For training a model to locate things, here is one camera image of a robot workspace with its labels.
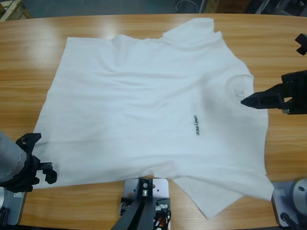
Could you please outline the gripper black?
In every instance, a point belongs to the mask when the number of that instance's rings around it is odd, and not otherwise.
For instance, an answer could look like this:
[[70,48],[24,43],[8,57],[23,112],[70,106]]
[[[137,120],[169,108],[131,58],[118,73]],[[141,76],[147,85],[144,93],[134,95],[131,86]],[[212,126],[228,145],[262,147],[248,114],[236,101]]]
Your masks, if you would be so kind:
[[[27,133],[16,140],[20,148],[15,152],[0,151],[0,185],[12,192],[32,191],[31,182],[35,179],[33,149],[41,139],[40,133]],[[45,181],[53,184],[57,181],[57,172],[51,162],[38,163],[37,171],[42,171]]]
[[[295,41],[300,44],[296,50],[299,54],[307,53],[307,35],[301,33]],[[242,105],[255,109],[280,109],[283,105],[283,113],[288,115],[301,115],[307,113],[307,71],[288,73],[282,75],[286,93],[283,96],[282,84],[277,84],[265,91],[255,92],[241,101]]]

